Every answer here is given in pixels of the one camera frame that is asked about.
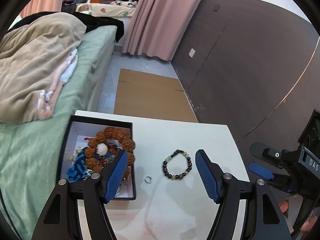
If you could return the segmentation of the silver bear charm keychain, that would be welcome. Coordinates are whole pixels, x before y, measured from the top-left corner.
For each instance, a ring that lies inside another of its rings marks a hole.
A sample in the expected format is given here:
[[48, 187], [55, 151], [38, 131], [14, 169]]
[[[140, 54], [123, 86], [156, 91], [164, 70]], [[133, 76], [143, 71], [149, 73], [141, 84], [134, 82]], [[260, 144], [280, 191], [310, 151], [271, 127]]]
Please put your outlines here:
[[103, 161], [105, 164], [110, 164], [112, 162], [114, 162], [115, 158], [116, 158], [116, 154], [106, 154], [105, 156], [103, 156]]

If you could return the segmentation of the black jewelry box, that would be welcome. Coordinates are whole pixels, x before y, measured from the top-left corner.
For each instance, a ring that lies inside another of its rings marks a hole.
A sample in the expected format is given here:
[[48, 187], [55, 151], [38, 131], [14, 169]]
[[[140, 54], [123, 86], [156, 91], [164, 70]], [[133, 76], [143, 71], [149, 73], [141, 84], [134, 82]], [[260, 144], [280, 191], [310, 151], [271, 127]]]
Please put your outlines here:
[[101, 172], [107, 165], [103, 156], [117, 155], [126, 136], [133, 138], [130, 122], [71, 116], [62, 141], [56, 180], [76, 183]]

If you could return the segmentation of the cardboard sheet on floor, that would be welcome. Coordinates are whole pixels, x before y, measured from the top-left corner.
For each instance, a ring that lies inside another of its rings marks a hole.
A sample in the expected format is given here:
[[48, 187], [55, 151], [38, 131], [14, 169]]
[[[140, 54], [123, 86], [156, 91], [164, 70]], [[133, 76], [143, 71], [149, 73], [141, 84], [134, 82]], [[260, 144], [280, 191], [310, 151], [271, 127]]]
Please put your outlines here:
[[178, 79], [121, 69], [114, 114], [197, 122]]

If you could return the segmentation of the beige blanket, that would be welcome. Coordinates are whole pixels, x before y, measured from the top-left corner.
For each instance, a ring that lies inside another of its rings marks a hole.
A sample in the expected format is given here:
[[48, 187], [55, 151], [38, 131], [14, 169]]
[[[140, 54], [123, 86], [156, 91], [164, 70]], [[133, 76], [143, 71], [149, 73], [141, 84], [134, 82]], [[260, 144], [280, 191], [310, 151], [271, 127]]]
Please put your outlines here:
[[1, 41], [1, 122], [22, 124], [53, 116], [65, 81], [78, 59], [87, 27], [64, 12], [41, 16]]

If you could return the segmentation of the black clothing on bed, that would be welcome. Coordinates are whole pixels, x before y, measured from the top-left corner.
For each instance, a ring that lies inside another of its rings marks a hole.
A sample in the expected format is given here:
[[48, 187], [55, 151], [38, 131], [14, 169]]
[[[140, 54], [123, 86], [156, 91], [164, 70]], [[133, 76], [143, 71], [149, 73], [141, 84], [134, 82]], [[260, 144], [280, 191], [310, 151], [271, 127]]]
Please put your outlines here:
[[66, 12], [55, 12], [55, 11], [44, 11], [44, 12], [38, 12], [32, 15], [29, 15], [23, 18], [22, 20], [18, 21], [17, 23], [15, 23], [13, 27], [7, 31], [7, 34], [12, 30], [18, 29], [27, 24], [31, 24], [32, 22], [34, 22], [35, 20], [37, 20], [42, 16], [47, 16], [52, 14], [55, 16], [56, 15], [62, 15], [62, 16], [73, 15], [87, 27], [86, 33], [93, 31], [102, 26], [112, 25], [112, 26], [116, 26], [117, 28], [116, 37], [115, 37], [116, 42], [119, 42], [120, 39], [124, 36], [125, 27], [124, 27], [123, 21], [121, 20], [117, 20], [111, 17], [94, 17], [92, 15], [83, 14], [81, 12], [66, 13]]

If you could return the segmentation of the floral patterned bedding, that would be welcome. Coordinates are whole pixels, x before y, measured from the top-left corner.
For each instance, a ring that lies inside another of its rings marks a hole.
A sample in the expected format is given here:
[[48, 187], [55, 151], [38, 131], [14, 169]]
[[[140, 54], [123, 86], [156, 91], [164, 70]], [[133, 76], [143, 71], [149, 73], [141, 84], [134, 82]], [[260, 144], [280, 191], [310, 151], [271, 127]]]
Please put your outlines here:
[[113, 1], [110, 4], [82, 3], [76, 7], [76, 12], [94, 17], [132, 17], [137, 7], [136, 1]]

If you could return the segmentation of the pink curtain right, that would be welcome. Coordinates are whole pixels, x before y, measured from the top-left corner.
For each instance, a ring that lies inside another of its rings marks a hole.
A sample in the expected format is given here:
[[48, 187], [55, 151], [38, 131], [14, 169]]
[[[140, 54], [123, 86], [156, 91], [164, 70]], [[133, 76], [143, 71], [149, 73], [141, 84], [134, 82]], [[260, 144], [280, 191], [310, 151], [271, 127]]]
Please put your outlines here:
[[201, 0], [139, 0], [122, 52], [172, 60]]

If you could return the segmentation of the white wall socket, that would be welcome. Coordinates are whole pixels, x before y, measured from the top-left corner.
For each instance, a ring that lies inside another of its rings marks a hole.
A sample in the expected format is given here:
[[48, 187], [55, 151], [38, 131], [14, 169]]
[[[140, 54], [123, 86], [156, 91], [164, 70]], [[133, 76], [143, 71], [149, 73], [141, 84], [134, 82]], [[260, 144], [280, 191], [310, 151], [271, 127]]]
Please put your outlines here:
[[189, 51], [189, 57], [193, 58], [194, 54], [195, 54], [195, 50], [191, 48], [191, 50]]

